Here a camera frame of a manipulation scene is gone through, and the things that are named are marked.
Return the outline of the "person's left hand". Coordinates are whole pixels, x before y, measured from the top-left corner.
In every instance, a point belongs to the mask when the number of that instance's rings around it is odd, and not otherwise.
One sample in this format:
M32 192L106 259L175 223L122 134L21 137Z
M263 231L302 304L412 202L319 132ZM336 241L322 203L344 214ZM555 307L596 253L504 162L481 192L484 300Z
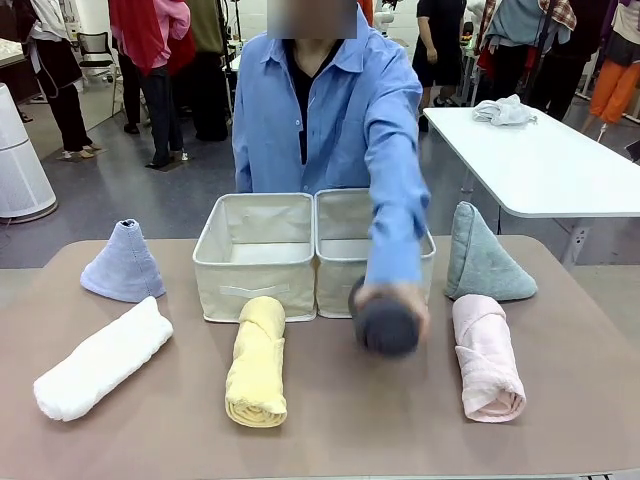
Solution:
M414 284L367 284L355 295L355 305L364 307L369 301L381 296L392 297L408 308L418 321L419 340L425 341L429 334L431 316L420 285Z

